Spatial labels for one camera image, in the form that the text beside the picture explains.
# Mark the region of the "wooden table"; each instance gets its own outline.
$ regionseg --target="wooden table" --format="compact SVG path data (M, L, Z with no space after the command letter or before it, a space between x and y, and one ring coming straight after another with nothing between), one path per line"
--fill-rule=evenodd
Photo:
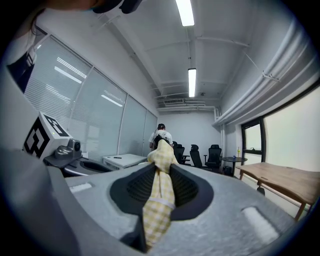
M320 172L283 167L266 162L237 166L237 168L240 169L240 180L246 174L258 180L259 186L266 184L301 203L295 216L296 221L306 204L310 205L311 209L320 196Z

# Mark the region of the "table leg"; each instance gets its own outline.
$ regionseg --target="table leg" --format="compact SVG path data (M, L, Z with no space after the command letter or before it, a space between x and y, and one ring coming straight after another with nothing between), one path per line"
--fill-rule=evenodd
M240 181L242 180L242 177L244 176L244 171L240 170Z
M299 218L300 218L302 212L304 211L305 207L306 207L306 203L305 203L305 202L302 202L302 203L301 203L301 206L300 206L300 208L299 208L299 210L298 210L298 212L297 212L297 214L296 214L296 216L294 217L294 219L295 219L296 221L299 220Z
M236 162L232 162L232 177L235 176Z
M308 212L306 213L307 215L311 213L311 208L312 208L313 204L310 204L310 207L309 207L309 210Z

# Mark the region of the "black office chair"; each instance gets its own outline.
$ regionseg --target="black office chair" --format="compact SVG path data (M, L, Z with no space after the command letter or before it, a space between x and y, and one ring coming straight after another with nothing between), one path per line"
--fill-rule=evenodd
M195 144L191 145L190 156L193 161L194 167L197 167L197 168L200 168L200 169L203 169L206 171L211 171L212 170L211 168L208 168L206 166L202 166L202 161L201 161L198 149L199 149L199 147L197 145L195 145Z
M221 151L219 145L211 145L209 148L209 158L207 162L207 155L205 154L205 165L213 169L219 169L221 166Z
M177 144L176 147L173 147L173 152L175 159L177 162L181 165L191 166L191 164L187 164L187 161L190 161L187 159L188 155L184 155L185 148L181 144Z

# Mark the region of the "air vent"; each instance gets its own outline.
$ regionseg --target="air vent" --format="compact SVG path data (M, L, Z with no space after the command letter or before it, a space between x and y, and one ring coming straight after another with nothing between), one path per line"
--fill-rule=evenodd
M170 105L170 104L183 104L184 100L182 98L178 99L166 99L163 101L165 105Z

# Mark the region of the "plaid fabric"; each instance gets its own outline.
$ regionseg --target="plaid fabric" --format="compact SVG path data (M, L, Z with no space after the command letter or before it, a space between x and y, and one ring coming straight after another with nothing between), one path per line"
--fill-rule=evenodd
M144 234L150 249L170 226L170 214L175 208L175 194L168 173L170 165L178 162L173 148L164 140L160 140L158 148L149 153L148 162L157 167L151 195L143 207Z

